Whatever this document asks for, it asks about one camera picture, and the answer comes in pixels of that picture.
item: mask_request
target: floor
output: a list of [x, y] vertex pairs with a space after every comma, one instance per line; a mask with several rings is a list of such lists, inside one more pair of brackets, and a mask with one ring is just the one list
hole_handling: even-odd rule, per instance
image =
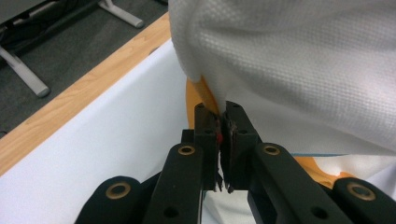
[[[154, 0], [114, 0], [115, 5], [136, 15], [145, 27], [167, 11]], [[93, 69], [112, 52], [141, 32], [130, 24], [91, 5], [58, 31], [18, 51], [18, 56], [51, 88], [38, 98], [14, 71], [0, 61], [0, 138], [29, 118], [43, 105]]]

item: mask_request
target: white cloth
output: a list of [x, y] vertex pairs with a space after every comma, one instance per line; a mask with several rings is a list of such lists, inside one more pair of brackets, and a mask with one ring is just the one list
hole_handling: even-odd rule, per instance
[[396, 2], [170, 1], [187, 76], [295, 153], [396, 153]]

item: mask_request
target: wooden table edge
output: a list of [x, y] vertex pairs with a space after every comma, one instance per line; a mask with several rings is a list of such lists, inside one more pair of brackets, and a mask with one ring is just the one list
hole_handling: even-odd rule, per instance
[[168, 40], [169, 27], [169, 15], [165, 13], [0, 139], [0, 175], [22, 160]]

